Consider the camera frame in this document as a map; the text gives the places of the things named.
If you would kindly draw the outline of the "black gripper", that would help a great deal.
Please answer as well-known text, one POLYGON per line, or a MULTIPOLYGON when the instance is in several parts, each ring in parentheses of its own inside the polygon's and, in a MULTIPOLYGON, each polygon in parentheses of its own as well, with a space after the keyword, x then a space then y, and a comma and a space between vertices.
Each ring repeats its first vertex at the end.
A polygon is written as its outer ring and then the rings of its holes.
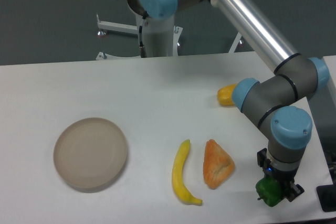
POLYGON ((295 183, 295 176, 301 160, 284 163, 275 159, 266 148, 257 152, 257 164, 266 176, 270 176, 282 183, 282 198, 292 202, 305 191, 295 183))

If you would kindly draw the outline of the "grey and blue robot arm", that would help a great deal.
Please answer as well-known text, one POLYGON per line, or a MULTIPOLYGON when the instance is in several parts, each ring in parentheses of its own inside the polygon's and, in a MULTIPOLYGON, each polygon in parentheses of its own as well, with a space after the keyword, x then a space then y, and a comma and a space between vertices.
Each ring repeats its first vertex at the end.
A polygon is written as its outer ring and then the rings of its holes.
MULTIPOLYGON (((203 0, 128 0, 140 17, 138 41, 142 58, 171 56, 173 30, 163 24, 181 9, 203 0)), ((234 105, 268 139, 257 153, 264 177, 256 184, 259 198, 273 207, 303 193, 295 175, 308 142, 312 119, 294 103, 314 94, 329 81, 327 65, 304 58, 281 35, 251 0, 208 0, 222 11, 252 49, 274 73, 265 82, 247 78, 233 89, 234 105)))

